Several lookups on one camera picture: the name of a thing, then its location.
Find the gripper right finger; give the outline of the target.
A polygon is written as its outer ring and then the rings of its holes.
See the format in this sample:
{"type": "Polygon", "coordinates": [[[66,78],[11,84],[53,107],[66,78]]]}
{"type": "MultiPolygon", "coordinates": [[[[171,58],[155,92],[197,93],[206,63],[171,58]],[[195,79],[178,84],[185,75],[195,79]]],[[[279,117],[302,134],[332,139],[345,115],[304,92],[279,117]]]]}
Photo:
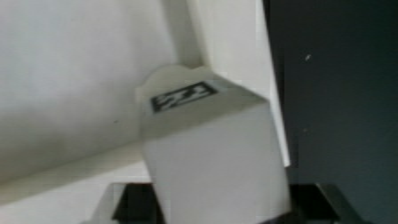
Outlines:
{"type": "Polygon", "coordinates": [[[302,224],[371,224],[361,217],[336,185],[293,184],[290,190],[302,224]]]}

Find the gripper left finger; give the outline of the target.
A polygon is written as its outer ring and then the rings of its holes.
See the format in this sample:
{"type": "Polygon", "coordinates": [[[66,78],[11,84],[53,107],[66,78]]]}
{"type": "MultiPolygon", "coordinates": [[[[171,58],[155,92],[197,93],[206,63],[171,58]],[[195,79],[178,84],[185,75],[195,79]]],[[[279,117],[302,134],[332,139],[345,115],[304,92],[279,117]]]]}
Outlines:
{"type": "Polygon", "coordinates": [[[87,224],[163,224],[149,183],[114,183],[107,187],[87,224]]]}

